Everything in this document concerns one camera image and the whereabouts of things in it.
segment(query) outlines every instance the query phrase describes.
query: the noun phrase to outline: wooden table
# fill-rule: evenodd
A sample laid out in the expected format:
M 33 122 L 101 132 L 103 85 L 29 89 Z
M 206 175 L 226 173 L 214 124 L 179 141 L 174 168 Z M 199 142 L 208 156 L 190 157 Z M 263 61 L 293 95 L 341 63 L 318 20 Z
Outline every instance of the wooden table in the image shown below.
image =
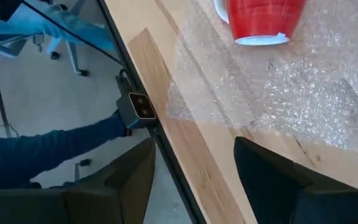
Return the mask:
M 223 33 L 227 31 L 215 26 L 219 18 L 213 10 L 213 0 L 105 0 L 105 3 L 208 223 L 257 223 L 234 163 L 236 136 L 245 136 L 358 189 L 358 153 L 355 151 L 168 116 L 168 91 L 173 81 L 177 47 L 186 45 L 179 27 L 188 15 L 197 11 L 210 20 L 217 35 L 227 38 L 227 33 Z M 182 57 L 197 66 L 201 59 L 193 53 L 190 49 Z M 218 76 L 210 72 L 206 80 L 211 85 Z

